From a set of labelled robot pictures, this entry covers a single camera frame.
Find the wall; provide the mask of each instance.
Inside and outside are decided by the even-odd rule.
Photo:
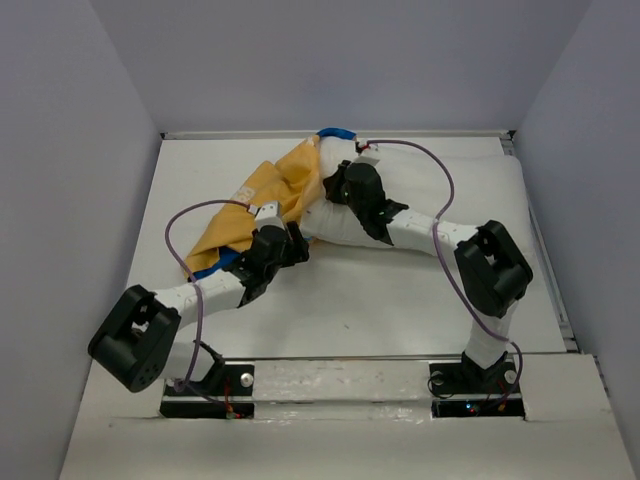
[[[3,2],[0,65],[0,477],[52,479],[159,137],[86,0]]]
[[[580,345],[640,473],[640,4],[595,0],[516,136]]]
[[[92,0],[161,131],[515,128],[590,0]]]

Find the yellow cloth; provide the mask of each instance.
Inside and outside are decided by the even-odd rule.
[[[303,210],[322,193],[320,183],[320,138],[303,141],[287,155],[272,164],[264,162],[251,174],[232,197],[261,207],[277,200],[283,221],[300,222]],[[227,246],[243,252],[251,246],[255,230],[252,214],[237,205],[225,205],[214,215],[209,226],[186,258],[193,271],[206,270],[220,259],[218,248]]]

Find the wire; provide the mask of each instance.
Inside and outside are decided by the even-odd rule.
[[[196,338],[194,340],[194,346],[193,346],[193,354],[191,355],[191,362],[189,363],[189,368],[187,369],[187,373],[184,376],[184,378],[182,380],[177,379],[174,382],[173,389],[176,392],[182,392],[184,391],[185,388],[189,386],[189,382],[191,381],[191,376],[193,375],[193,370],[196,367],[196,362],[198,360],[198,353],[200,352],[200,344],[202,343],[202,328],[204,323],[204,299],[202,297],[202,290],[200,289],[200,286],[197,283],[197,279],[195,275],[193,274],[191,269],[187,266],[186,262],[182,260],[182,257],[180,257],[178,252],[176,252],[176,249],[173,248],[173,244],[171,243],[171,237],[170,237],[171,227],[173,227],[173,224],[176,222],[176,220],[178,220],[180,217],[182,217],[186,213],[189,213],[201,207],[206,207],[208,205],[220,205],[220,204],[238,205],[240,207],[244,207],[247,210],[249,210],[249,205],[247,205],[246,203],[238,202],[236,200],[208,200],[206,202],[196,203],[195,205],[191,205],[190,207],[180,210],[173,217],[171,217],[171,219],[167,222],[166,228],[164,229],[164,241],[167,244],[167,248],[169,249],[171,256],[176,260],[176,262],[178,262],[182,270],[184,270],[187,276],[189,277],[189,280],[191,281],[193,288],[196,291],[196,301],[197,301],[197,306],[196,306],[197,328],[196,328]],[[189,388],[189,389],[191,391],[195,391],[196,393],[198,393],[193,388]],[[198,395],[200,395],[203,398],[206,398],[201,393],[198,393]]]
[[[506,401],[509,398],[509,396],[517,390],[518,385],[520,383],[520,377],[522,376],[524,359],[522,356],[522,350],[520,350],[520,347],[518,346],[518,344],[516,344],[516,342],[510,340],[507,337],[504,337],[502,335],[499,335],[493,332],[482,321],[482,319],[476,313],[473,306],[469,303],[469,300],[467,299],[466,295],[462,292],[462,290],[458,286],[458,283],[456,282],[456,279],[453,277],[453,273],[451,273],[451,270],[449,269],[449,266],[447,265],[447,262],[442,253],[442,246],[440,245],[440,238],[438,237],[438,223],[440,222],[440,218],[442,217],[442,215],[444,215],[444,213],[449,209],[449,207],[453,203],[453,199],[455,197],[456,188],[455,188],[455,184],[453,183],[453,177],[451,176],[451,172],[449,172],[449,169],[445,166],[442,160],[440,160],[434,153],[432,153],[430,150],[423,147],[422,145],[418,145],[417,143],[410,142],[408,140],[377,139],[377,140],[369,140],[367,142],[367,145],[381,145],[381,144],[405,145],[408,147],[416,148],[421,152],[427,154],[429,157],[431,157],[440,166],[445,176],[447,177],[447,181],[449,182],[449,199],[444,204],[444,206],[440,209],[440,211],[436,213],[436,216],[434,217],[433,225],[431,226],[431,236],[433,237],[433,245],[435,246],[436,256],[438,257],[438,261],[442,266],[442,270],[444,271],[444,274],[449,280],[451,287],[453,287],[453,290],[456,292],[456,294],[458,295],[458,297],[460,298],[460,300],[462,301],[466,309],[469,311],[469,314],[471,315],[473,320],[478,324],[478,326],[482,329],[484,333],[489,335],[491,338],[495,338],[496,340],[499,340],[501,342],[511,344],[511,346],[513,346],[513,348],[516,351],[516,354],[518,356],[518,371],[516,373],[516,378],[515,378],[515,381],[513,382],[513,385],[511,385],[511,388],[502,397],[500,397],[496,402],[492,403],[486,408],[489,409],[497,405],[500,405],[502,402]]]

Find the robotic arm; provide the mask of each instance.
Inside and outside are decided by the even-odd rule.
[[[326,201],[344,206],[346,221],[360,224],[366,233],[359,242],[363,246],[436,255],[433,232],[437,231],[440,243],[454,252],[466,298],[493,333],[474,322],[462,370],[469,383],[492,381],[505,360],[511,316],[533,278],[531,268],[499,222],[491,220],[482,226],[439,222],[435,229],[434,218],[388,199],[372,163],[343,161],[324,180]],[[251,248],[225,269],[196,282],[207,314],[241,308],[265,292],[280,268],[308,260],[308,244],[298,225],[283,224],[277,203],[264,205],[255,220]],[[330,234],[318,236],[332,241]],[[89,354],[132,392],[157,378],[180,378],[193,345],[174,343],[174,339],[180,328],[196,318],[193,285],[155,293],[139,285],[131,287],[94,335]],[[198,357],[192,378],[205,387],[216,385],[224,359],[209,346],[201,346],[209,355]]]

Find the blue fabric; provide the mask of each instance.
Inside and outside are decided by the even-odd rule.
[[[220,260],[218,260],[212,267],[193,273],[193,275],[196,277],[196,280],[202,280],[203,278],[206,278],[214,273],[216,270],[226,267],[231,262],[233,262],[240,254],[235,250],[230,249],[229,247],[220,247],[218,249],[218,255],[220,255]]]
[[[356,138],[356,134],[354,132],[345,130],[344,128],[336,127],[323,128],[318,133],[316,133],[316,135],[318,135],[320,138],[338,137],[342,138],[343,140],[353,140],[354,138]]]

